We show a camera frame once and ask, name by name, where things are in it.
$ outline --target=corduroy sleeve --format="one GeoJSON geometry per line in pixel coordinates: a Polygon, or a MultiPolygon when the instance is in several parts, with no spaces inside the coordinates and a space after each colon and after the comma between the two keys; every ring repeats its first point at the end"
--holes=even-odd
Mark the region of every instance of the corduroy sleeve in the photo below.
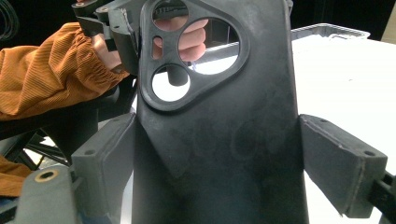
{"type": "Polygon", "coordinates": [[[78,23],[67,23],[40,47],[0,52],[0,120],[22,119],[94,99],[116,86],[78,23]]]}

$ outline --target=brown corduroy shirt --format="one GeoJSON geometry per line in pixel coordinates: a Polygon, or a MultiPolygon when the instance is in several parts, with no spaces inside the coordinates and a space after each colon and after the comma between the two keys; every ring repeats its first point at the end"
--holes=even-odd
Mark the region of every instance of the brown corduroy shirt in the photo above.
{"type": "Polygon", "coordinates": [[[67,23],[39,47],[0,51],[0,120],[89,101],[126,76],[109,71],[78,23],[67,23]]]}

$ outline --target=white surface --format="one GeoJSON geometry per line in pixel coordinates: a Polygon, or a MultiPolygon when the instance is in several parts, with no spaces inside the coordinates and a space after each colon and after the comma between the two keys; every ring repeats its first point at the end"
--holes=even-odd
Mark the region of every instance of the white surface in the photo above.
{"type": "MultiPolygon", "coordinates": [[[[310,36],[293,42],[300,114],[338,125],[389,156],[387,170],[396,174],[396,45],[372,40],[310,36]]],[[[306,177],[311,224],[377,224],[340,217],[318,187],[306,177]]]]}

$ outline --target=cable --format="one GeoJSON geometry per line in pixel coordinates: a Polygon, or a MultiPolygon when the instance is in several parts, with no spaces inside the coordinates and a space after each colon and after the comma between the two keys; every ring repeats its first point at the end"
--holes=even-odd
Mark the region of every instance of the cable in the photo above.
{"type": "Polygon", "coordinates": [[[0,35],[0,41],[6,41],[17,34],[20,29],[20,20],[8,0],[0,0],[0,13],[4,19],[4,31],[0,35]]]}

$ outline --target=person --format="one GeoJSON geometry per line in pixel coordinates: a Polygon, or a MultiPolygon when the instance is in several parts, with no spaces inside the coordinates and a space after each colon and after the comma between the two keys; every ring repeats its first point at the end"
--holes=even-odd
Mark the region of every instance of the person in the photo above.
{"type": "MultiPolygon", "coordinates": [[[[155,23],[173,30],[186,20],[176,17],[155,23]]],[[[183,61],[204,54],[206,24],[207,20],[198,21],[181,36],[179,55],[183,61]]],[[[162,41],[157,38],[154,43],[155,58],[162,41]]],[[[101,36],[85,36],[76,22],[65,24],[39,47],[2,49],[0,120],[28,118],[97,98],[129,76],[121,68],[118,53],[108,52],[101,36]]]]}

